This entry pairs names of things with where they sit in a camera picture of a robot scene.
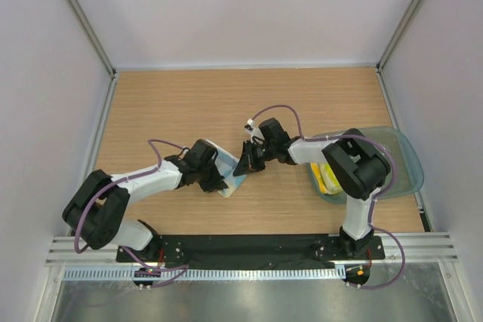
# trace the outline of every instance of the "metal frame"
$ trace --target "metal frame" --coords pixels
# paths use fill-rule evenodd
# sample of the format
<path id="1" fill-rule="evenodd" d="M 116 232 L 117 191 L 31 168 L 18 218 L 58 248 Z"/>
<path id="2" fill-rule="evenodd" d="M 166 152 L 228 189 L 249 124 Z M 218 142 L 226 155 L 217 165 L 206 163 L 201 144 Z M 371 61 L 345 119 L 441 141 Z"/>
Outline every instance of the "metal frame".
<path id="1" fill-rule="evenodd" d="M 402 35 L 405 33 L 406 29 L 408 28 L 411 21 L 417 14 L 417 11 L 421 8 L 422 3 L 424 0 L 411 0 L 408 8 L 406 9 L 404 15 L 402 16 L 401 20 L 399 21 L 396 30 L 392 34 L 391 40 L 389 41 L 386 49 L 383 52 L 383 56 L 381 57 L 379 63 L 377 64 L 377 69 L 382 70 L 386 66 L 389 58 L 391 57 L 392 52 L 395 50 L 396 46 L 398 45 L 399 41 L 401 40 Z"/>
<path id="2" fill-rule="evenodd" d="M 353 63 L 239 63 L 239 64 L 217 64 L 206 66 L 204 64 L 192 66 L 147 66 L 147 67 L 118 67 L 118 72 L 151 72 L 151 71 L 201 71 L 213 69 L 305 69 L 305 68 L 355 68 L 374 67 L 374 62 L 353 62 Z"/>
<path id="3" fill-rule="evenodd" d="M 136 272 L 139 266 L 117 265 L 110 267 L 68 267 L 63 275 L 63 281 L 152 281 L 150 277 L 139 277 Z M 157 281 L 168 281 L 179 274 L 178 271 L 167 271 Z M 239 282 L 239 281 L 306 281 L 320 279 L 344 279 L 346 269 L 344 265 L 336 265 L 335 268 L 327 269 L 304 269 L 304 270 L 201 270 L 188 269 L 178 281 L 181 282 Z"/>
<path id="4" fill-rule="evenodd" d="M 86 176 L 94 168 L 97 154 L 100 148 L 100 142 L 102 140 L 104 128 L 106 126 L 106 119 L 109 114 L 110 106 L 112 103 L 113 94 L 117 85 L 118 77 L 115 69 L 110 62 L 102 44 L 99 41 L 95 31 L 93 30 L 88 18 L 85 16 L 81 5 L 78 0 L 66 0 L 71 7 L 75 17 L 79 21 L 81 28 L 84 30 L 86 36 L 90 40 L 101 62 L 106 67 L 107 72 L 111 76 L 111 82 L 106 92 L 106 97 L 103 104 L 103 109 L 100 115 L 100 119 L 95 131 L 91 148 L 89 151 L 88 159 L 85 165 Z M 383 70 L 386 66 L 392 52 L 396 48 L 402 35 L 408 28 L 409 24 L 413 20 L 423 0 L 411 0 L 404 16 L 402 17 L 399 25 L 394 32 L 390 42 L 388 43 L 380 62 L 376 65 L 377 76 L 379 78 L 381 90 L 383 92 L 384 99 L 387 104 L 389 115 L 391 117 L 392 124 L 395 128 L 398 128 L 398 120 L 395 116 L 392 108 L 392 103 L 387 93 L 386 85 L 383 78 Z M 304 65 L 293 65 L 294 68 L 304 67 Z M 416 195 L 418 207 L 424 212 L 423 202 L 421 196 Z M 396 234 L 402 243 L 405 253 L 407 255 L 407 262 L 438 262 L 441 268 L 441 272 L 445 277 L 446 287 L 448 289 L 451 303 L 453 304 L 455 313 L 458 320 L 472 320 L 472 311 L 467 302 L 464 283 L 460 278 L 460 264 L 458 262 L 456 250 L 451 243 L 451 239 L 448 233 L 400 233 Z M 383 261 L 374 261 L 375 263 L 399 263 L 401 260 L 399 249 L 394 241 L 386 235 L 381 235 L 383 240 L 383 246 L 388 256 Z M 73 238 L 55 238 L 50 252 L 48 254 L 45 268 L 48 269 L 48 278 L 45 284 L 45 291 L 42 300 L 39 304 L 36 321 L 41 322 L 50 320 L 53 313 L 55 303 L 57 301 L 57 295 L 60 289 L 60 282 L 67 271 L 72 271 L 76 268 L 77 271 L 83 268 L 99 267 L 103 270 L 115 270 L 117 268 L 132 268 L 133 264 L 115 264 L 115 255 L 117 253 L 117 246 L 109 245 L 102 250 L 87 250 L 82 255 L 77 255 L 73 251 Z M 339 261 L 339 265 L 348 263 L 349 261 Z"/>
<path id="5" fill-rule="evenodd" d="M 82 30 L 84 30 L 86 36 L 88 37 L 89 41 L 91 42 L 94 50 L 97 52 L 97 56 L 99 56 L 100 61 L 103 63 L 104 67 L 106 67 L 106 71 L 109 75 L 113 78 L 115 74 L 115 69 L 109 60 L 102 44 L 99 41 L 99 38 L 96 35 L 96 32 L 92 28 L 89 19 L 86 17 L 84 11 L 82 10 L 81 5 L 79 4 L 78 0 L 66 0 L 67 4 L 69 4 L 72 12 L 74 13 L 75 17 L 79 25 L 81 26 Z"/>

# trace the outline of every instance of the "gray panel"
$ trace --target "gray panel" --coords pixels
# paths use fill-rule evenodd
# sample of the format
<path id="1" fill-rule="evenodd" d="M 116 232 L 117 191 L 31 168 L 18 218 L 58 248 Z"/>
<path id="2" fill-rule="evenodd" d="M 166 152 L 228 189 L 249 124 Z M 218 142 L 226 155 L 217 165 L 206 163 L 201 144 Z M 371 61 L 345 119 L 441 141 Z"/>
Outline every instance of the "gray panel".
<path id="1" fill-rule="evenodd" d="M 375 65 L 410 0 L 78 0 L 120 69 Z"/>
<path id="2" fill-rule="evenodd" d="M 392 52 L 394 51 L 395 47 L 397 46 L 399 40 L 404 35 L 404 32 L 411 24 L 411 21 L 417 14 L 417 11 L 420 9 L 421 5 L 423 4 L 424 0 L 411 0 L 409 3 L 408 9 L 406 9 L 405 14 L 402 16 L 401 21 L 399 22 L 394 34 L 389 41 L 383 56 L 380 59 L 379 64 L 377 65 L 378 69 L 384 69 L 389 58 L 391 57 Z"/>
<path id="3" fill-rule="evenodd" d="M 482 24 L 481 0 L 425 0 L 383 71 L 425 171 L 432 227 L 451 234 L 476 320 L 483 320 Z"/>
<path id="4" fill-rule="evenodd" d="M 374 265 L 371 283 L 387 281 L 397 270 L 398 265 Z M 132 289 L 131 282 L 63 282 L 53 321 L 456 321 L 438 264 L 408 265 L 396 285 L 377 291 L 327 280 L 178 283 L 128 293 L 126 288 Z M 113 298 L 98 308 L 86 306 Z"/>

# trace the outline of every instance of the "black mounting plate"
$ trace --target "black mounting plate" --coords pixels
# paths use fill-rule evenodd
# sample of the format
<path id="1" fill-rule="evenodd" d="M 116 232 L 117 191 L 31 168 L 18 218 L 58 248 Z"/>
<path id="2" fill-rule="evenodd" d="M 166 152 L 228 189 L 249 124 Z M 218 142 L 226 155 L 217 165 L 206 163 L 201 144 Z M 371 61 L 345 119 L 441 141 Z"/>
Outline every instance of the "black mounting plate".
<path id="1" fill-rule="evenodd" d="M 363 253 L 351 258 L 338 235 L 165 235 L 164 261 L 169 268 L 187 264 L 191 269 L 267 270 L 333 268 L 339 260 L 366 260 Z M 373 260 L 385 259 L 380 237 L 369 241 Z M 133 262 L 118 251 L 117 262 Z"/>

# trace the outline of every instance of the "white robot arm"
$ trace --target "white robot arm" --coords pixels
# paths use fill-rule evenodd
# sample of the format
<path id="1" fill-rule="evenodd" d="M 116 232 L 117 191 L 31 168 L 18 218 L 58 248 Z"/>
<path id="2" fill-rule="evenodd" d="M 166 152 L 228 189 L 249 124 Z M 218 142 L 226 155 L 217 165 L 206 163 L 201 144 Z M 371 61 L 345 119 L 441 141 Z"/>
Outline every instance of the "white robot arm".
<path id="1" fill-rule="evenodd" d="M 258 128 L 247 124 L 251 139 L 243 145 L 235 176 L 265 169 L 265 161 L 277 159 L 284 164 L 328 163 L 347 194 L 346 218 L 340 228 L 340 240 L 348 256 L 365 253 L 374 234 L 368 223 L 371 198 L 379 192 L 391 167 L 371 144 L 348 135 L 364 136 L 351 129 L 345 137 L 318 136 L 314 140 L 290 138 L 279 122 L 271 118 Z"/>
<path id="2" fill-rule="evenodd" d="M 136 250 L 141 259 L 154 259 L 161 250 L 160 236 L 145 222 L 124 218 L 126 209 L 150 195 L 194 182 L 204 192 L 225 189 L 227 186 L 214 163 L 217 156 L 216 147 L 198 140 L 183 156 L 168 156 L 160 166 L 115 175 L 96 170 L 82 183 L 63 211 L 63 220 L 76 230 L 90 200 L 103 188 L 112 186 L 100 195 L 103 204 L 93 204 L 80 225 L 82 239 L 95 250 L 111 243 Z"/>

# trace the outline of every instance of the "white wall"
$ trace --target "white wall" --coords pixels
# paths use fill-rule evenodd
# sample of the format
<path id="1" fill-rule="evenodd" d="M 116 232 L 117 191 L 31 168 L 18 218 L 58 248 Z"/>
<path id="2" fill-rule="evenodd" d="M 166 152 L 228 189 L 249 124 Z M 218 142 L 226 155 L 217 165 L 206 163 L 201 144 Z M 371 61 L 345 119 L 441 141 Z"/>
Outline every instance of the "white wall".
<path id="1" fill-rule="evenodd" d="M 79 0 L 117 67 L 375 64 L 410 0 Z"/>
<path id="2" fill-rule="evenodd" d="M 64 0 L 0 0 L 0 319 L 32 320 L 108 83 Z"/>
<path id="3" fill-rule="evenodd" d="M 425 205 L 454 240 L 483 308 L 483 1 L 425 0 L 386 68 L 421 159 Z"/>

